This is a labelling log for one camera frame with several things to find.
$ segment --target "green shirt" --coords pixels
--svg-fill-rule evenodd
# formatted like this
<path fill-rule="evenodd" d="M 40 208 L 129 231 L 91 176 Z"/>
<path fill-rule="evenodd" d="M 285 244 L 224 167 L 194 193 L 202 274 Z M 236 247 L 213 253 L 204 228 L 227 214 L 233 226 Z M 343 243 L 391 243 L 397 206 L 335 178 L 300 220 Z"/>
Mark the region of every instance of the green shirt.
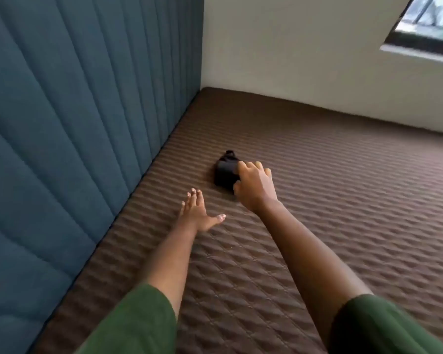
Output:
<path fill-rule="evenodd" d="M 174 353 L 177 322 L 158 289 L 140 285 L 100 323 L 76 354 Z M 335 317 L 328 351 L 368 354 L 443 354 L 443 343 L 389 301 L 361 295 Z"/>

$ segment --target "brown mattress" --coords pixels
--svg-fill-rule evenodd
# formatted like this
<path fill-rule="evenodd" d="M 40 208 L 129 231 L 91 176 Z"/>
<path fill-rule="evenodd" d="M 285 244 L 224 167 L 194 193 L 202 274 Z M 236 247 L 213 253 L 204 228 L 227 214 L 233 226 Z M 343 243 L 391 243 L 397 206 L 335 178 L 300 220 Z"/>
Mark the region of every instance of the brown mattress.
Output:
<path fill-rule="evenodd" d="M 375 293 L 443 340 L 443 134 L 259 95 L 201 91 L 33 353 L 72 353 L 132 286 L 190 187 L 225 222 L 199 234 L 179 353 L 323 353 L 260 221 L 211 183 L 233 149 L 272 168 L 280 200 Z"/>

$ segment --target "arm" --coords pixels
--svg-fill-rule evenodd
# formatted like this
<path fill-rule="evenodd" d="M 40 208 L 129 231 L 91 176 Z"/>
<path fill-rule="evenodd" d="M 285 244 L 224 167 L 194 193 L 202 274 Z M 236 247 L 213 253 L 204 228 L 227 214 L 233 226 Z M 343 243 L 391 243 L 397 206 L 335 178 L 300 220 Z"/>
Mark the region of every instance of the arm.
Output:
<path fill-rule="evenodd" d="M 138 276 L 138 283 L 148 283 L 159 289 L 179 315 L 180 303 L 187 279 L 190 251 L 198 231 L 208 231 L 221 223 L 225 215 L 209 217 L 201 190 L 192 189 L 182 202 L 179 218 L 164 241 L 153 252 Z"/>
<path fill-rule="evenodd" d="M 276 242 L 325 346 L 338 310 L 370 294 L 353 271 L 277 200 L 270 169 L 260 162 L 238 165 L 239 201 L 259 216 Z"/>

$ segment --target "white wall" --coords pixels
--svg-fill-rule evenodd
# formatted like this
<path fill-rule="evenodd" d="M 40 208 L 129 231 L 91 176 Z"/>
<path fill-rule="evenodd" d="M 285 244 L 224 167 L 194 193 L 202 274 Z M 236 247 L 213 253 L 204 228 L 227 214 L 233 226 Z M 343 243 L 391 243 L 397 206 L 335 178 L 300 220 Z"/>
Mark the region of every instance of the white wall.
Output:
<path fill-rule="evenodd" d="M 409 0 L 205 0 L 202 86 L 443 131 L 443 63 L 379 50 Z"/>

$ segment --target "blue headboard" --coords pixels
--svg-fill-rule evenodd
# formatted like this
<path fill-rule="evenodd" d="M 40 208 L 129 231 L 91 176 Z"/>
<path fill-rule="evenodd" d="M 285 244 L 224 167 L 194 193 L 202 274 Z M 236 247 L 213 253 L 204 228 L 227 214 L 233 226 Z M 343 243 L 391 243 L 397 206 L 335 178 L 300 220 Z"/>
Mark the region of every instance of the blue headboard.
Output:
<path fill-rule="evenodd" d="M 0 354 L 24 353 L 200 88 L 204 0 L 0 0 Z"/>

